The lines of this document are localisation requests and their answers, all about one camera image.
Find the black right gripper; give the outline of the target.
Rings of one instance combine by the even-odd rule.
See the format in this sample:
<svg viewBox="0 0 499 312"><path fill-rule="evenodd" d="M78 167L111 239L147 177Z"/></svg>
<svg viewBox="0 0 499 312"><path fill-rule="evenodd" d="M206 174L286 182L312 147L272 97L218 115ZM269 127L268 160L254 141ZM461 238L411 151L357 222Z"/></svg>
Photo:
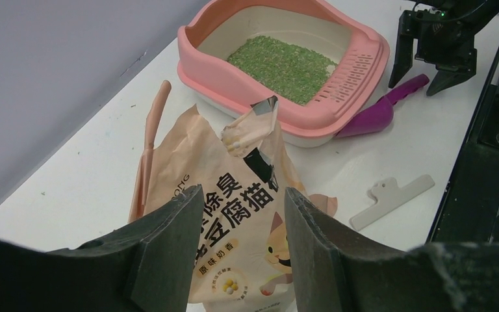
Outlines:
<svg viewBox="0 0 499 312"><path fill-rule="evenodd" d="M474 37L499 13L499 1L415 1L418 5L431 8L405 10L399 18L389 88L417 59L438 70L426 91L434 96L475 76Z"/></svg>

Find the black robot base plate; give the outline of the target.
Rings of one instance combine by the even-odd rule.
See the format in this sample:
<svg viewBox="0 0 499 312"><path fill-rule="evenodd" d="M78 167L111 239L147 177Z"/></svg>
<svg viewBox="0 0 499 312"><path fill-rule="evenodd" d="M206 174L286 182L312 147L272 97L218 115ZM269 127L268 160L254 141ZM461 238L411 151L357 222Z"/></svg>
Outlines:
<svg viewBox="0 0 499 312"><path fill-rule="evenodd" d="M427 240L499 242L499 46Z"/></svg>

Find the white bag clip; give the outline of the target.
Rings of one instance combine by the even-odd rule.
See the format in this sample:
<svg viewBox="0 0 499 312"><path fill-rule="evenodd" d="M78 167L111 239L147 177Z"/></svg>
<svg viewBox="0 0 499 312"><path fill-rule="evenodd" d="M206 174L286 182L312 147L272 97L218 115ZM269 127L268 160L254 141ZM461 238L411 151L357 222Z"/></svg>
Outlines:
<svg viewBox="0 0 499 312"><path fill-rule="evenodd" d="M351 217L350 225L354 230L360 231L434 186L435 182L428 174L421 175L402 187L394 177L378 181L368 191L375 204Z"/></svg>

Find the purple litter scoop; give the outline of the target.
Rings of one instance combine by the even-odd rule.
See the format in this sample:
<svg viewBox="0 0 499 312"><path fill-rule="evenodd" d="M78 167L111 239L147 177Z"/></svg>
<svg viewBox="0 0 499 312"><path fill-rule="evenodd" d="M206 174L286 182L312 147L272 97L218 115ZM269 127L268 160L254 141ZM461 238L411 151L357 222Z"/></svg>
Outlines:
<svg viewBox="0 0 499 312"><path fill-rule="evenodd" d="M428 83L429 77L420 74L398 85L381 96L372 106L356 114L335 135L335 138L353 137L383 131L394 118L395 104L425 87Z"/></svg>

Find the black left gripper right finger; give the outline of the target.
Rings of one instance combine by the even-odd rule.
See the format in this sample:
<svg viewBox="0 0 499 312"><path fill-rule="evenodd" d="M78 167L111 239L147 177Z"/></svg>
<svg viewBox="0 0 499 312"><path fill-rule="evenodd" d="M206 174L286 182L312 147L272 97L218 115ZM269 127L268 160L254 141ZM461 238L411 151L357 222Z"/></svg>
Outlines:
<svg viewBox="0 0 499 312"><path fill-rule="evenodd" d="M298 311L499 311L499 243L385 246L285 191Z"/></svg>

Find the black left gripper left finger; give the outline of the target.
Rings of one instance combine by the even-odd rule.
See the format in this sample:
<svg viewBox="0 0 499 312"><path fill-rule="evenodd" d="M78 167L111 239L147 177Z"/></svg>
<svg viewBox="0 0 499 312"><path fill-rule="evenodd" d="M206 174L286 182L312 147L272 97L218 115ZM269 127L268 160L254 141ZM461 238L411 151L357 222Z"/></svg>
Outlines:
<svg viewBox="0 0 499 312"><path fill-rule="evenodd" d="M0 311L185 311L202 216L197 185L76 249L0 240Z"/></svg>

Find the beige cat litter bag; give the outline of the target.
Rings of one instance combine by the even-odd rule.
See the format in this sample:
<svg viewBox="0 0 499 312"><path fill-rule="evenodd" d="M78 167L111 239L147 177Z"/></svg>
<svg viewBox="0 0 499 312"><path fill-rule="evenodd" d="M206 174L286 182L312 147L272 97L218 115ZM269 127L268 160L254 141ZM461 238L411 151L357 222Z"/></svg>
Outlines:
<svg viewBox="0 0 499 312"><path fill-rule="evenodd" d="M170 90L164 81L147 116L129 220L201 185L203 216L188 301L206 311L291 311L285 190L305 187L285 149L278 98L252 104L221 133L191 107L155 147Z"/></svg>

